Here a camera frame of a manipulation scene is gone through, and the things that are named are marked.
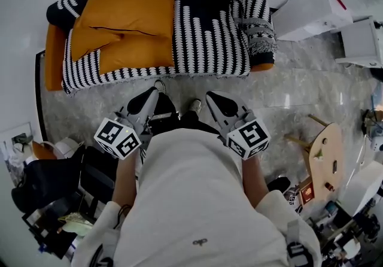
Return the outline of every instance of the sneaker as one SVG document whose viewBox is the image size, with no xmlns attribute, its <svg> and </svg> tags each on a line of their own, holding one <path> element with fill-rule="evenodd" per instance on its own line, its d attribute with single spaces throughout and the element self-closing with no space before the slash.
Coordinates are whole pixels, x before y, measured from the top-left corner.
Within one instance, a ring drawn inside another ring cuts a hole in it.
<svg viewBox="0 0 383 267">
<path fill-rule="evenodd" d="M 200 99 L 194 99 L 189 105 L 189 111 L 195 111 L 197 114 L 201 112 L 202 102 Z"/>
<path fill-rule="evenodd" d="M 159 91 L 164 94 L 166 94 L 166 86 L 161 80 L 157 80 L 154 82 L 154 87 Z"/>
</svg>

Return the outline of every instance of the throw blanket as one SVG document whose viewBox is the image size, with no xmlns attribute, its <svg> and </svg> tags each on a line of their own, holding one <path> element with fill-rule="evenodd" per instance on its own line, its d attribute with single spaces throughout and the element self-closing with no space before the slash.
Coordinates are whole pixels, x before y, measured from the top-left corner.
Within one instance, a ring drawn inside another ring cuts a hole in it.
<svg viewBox="0 0 383 267">
<path fill-rule="evenodd" d="M 99 74 L 100 51 L 73 63 L 71 29 L 87 0 L 59 0 L 48 21 L 68 34 L 62 86 L 66 93 L 95 85 L 158 75 L 247 75 L 252 65 L 273 63 L 276 50 L 267 0 L 175 0 L 174 67 L 122 68 Z"/>
</svg>

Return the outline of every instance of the wall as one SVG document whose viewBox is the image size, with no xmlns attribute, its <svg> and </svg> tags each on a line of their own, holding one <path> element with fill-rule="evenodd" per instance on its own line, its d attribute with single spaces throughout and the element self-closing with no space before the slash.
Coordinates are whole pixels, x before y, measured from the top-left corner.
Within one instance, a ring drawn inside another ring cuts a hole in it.
<svg viewBox="0 0 383 267">
<path fill-rule="evenodd" d="M 34 95 L 35 55 L 44 49 L 46 8 L 57 0 L 0 0 L 0 131 L 31 122 L 39 138 Z M 269 0 L 279 7 L 286 0 Z M 9 267 L 60 266 L 37 254 L 10 196 L 11 183 L 0 163 L 0 256 Z"/>
</svg>

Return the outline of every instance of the white t-shirt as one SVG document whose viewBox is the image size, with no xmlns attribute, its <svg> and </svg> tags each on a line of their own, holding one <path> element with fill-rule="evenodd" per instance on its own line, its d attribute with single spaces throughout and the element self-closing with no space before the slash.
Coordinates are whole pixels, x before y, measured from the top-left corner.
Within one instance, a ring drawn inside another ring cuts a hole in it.
<svg viewBox="0 0 383 267">
<path fill-rule="evenodd" d="M 114 266 L 289 266 L 287 223 L 297 219 L 298 241 L 320 266 L 314 232 L 280 192 L 252 208 L 238 162 L 214 134 L 178 129 L 155 136 L 112 247 Z M 119 209 L 107 204 L 72 266 L 89 265 Z"/>
</svg>

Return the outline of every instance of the gray marble floor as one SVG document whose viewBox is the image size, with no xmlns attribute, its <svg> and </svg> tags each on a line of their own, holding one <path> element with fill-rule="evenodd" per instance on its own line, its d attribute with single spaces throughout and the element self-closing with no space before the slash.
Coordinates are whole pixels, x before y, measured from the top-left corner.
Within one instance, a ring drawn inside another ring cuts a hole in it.
<svg viewBox="0 0 383 267">
<path fill-rule="evenodd" d="M 314 114 L 326 122 L 341 126 L 344 153 L 344 185 L 354 170 L 363 143 L 360 111 L 370 108 L 370 95 L 378 82 L 368 69 L 345 68 L 335 64 L 342 55 L 336 35 L 322 34 L 298 43 L 278 41 L 275 67 L 252 73 L 246 78 L 175 77 L 166 78 L 168 95 L 181 112 L 191 98 L 204 99 L 207 90 L 235 93 L 261 117 L 272 135 L 269 148 L 260 156 L 265 175 L 285 171 L 302 180 L 305 166 L 300 148 L 284 139 L 293 134 L 313 139 L 321 125 L 309 119 Z M 42 110 L 49 140 L 66 136 L 92 144 L 94 132 L 110 112 L 118 110 L 154 80 L 135 80 L 77 92 L 47 92 L 42 87 Z M 214 126 L 206 103 L 201 121 Z"/>
</svg>

